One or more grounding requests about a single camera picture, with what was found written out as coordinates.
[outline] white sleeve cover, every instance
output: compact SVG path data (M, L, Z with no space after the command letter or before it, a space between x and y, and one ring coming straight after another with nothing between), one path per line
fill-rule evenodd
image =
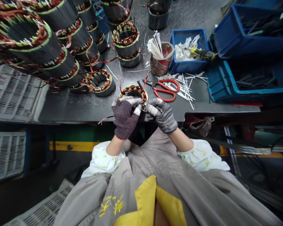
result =
M194 147L187 152L177 152L178 157L187 161L197 171L230 170L229 165L213 152L210 144L205 140L194 140Z
M81 178L94 176L102 173L113 173L119 166L120 161L126 157L124 150L117 156L108 155L106 148L110 141L105 141L93 148L92 159L89 167L84 170Z

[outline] black workbench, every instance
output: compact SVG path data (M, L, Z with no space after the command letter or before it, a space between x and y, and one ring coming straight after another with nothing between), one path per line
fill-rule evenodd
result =
M145 70L145 64L150 61L150 54L145 48L144 39L147 41L153 36L154 32L148 27L148 11L142 8L147 0L134 0L132 6L132 15L138 21L138 29L140 31L141 52L146 53L145 60L134 68L124 68L119 65L118 59L107 63L103 68L109 73L112 70L116 77L121 76L122 89L126 86L136 84L144 79L148 71L129 73L128 71ZM228 0L176 0L173 2L171 15L168 26L160 31L162 41L171 40L172 29L194 29L204 28L207 36L211 34L214 24L218 24L222 19L220 8L227 4ZM111 31L106 34L106 39L109 37L109 44L112 43ZM110 60L116 57L116 52L112 49L107 50L104 54L105 60ZM43 109L39 116L39 121L65 121L65 122L86 122L100 121L101 119L112 116L111 103L115 96L119 96L119 80L116 80L116 90L107 97L97 97L93 93L86 94L71 94L69 90L63 90L59 93L47 93ZM234 113L234 112L258 112L259 107L248 106L233 106L232 104L214 103L209 96L207 84L201 79L194 79L191 84L194 110L190 103L180 96L177 96L174 102L170 105L173 110L174 117L177 121L184 121L186 112L193 113ZM148 98L152 99L156 96L153 93L151 86L146 85ZM114 118L109 118L107 121L113 121Z

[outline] yellow embroidered text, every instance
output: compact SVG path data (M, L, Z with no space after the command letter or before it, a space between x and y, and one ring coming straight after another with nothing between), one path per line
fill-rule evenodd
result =
M117 201L117 203L115 204L114 208L114 214L116 215L116 212L118 211L120 213L121 209L123 208L124 204L123 201L121 201L122 197L124 194L122 194L122 196L120 197L120 199Z
M108 200L108 199L116 199L116 196L106 196L104 198L104 201Z
M101 204L101 206L103 207L103 209L100 210L100 217L105 214L105 211L106 211L106 209L107 209L108 206L109 206L109 205L108 205L108 202L109 202L109 201L110 201L110 200L108 200L105 205Z

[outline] hand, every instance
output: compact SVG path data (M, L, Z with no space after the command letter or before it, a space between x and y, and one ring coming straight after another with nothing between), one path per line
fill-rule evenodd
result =
M174 119L172 109L162 99L148 100L144 106L144 110L155 117L158 127L163 133L173 133L177 129L178 124Z
M114 113L114 124L116 129L114 133L120 140L127 140L133 132L139 115L141 114L141 98L134 98L132 96L116 98L112 103L112 110Z

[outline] screwdriver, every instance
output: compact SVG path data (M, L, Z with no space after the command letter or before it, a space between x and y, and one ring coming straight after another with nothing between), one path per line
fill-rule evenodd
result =
M197 48L192 48L191 54L196 55L201 60L205 60L205 61L212 61L218 55L218 53L214 53L214 52L209 51L209 50L197 49Z

